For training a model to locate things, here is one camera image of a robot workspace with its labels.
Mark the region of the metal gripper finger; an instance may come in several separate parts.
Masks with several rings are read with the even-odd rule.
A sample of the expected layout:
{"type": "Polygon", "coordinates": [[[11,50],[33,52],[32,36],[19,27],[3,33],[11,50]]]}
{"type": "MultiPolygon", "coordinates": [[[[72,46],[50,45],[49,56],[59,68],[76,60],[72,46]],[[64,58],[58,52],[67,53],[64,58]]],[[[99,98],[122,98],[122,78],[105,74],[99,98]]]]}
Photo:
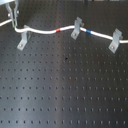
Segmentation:
{"type": "Polygon", "coordinates": [[[10,18],[13,20],[13,12],[12,12],[12,9],[11,9],[11,7],[10,7],[10,3],[11,2],[13,2],[14,0],[8,0],[7,2],[6,2],[6,9],[7,9],[7,11],[9,12],[9,14],[10,14],[10,18]]]}
{"type": "Polygon", "coordinates": [[[14,7],[14,26],[17,26],[18,25],[18,22],[17,22],[17,17],[18,17],[18,14],[19,14],[18,7],[19,7],[19,0],[15,0],[15,7],[14,7]]]}

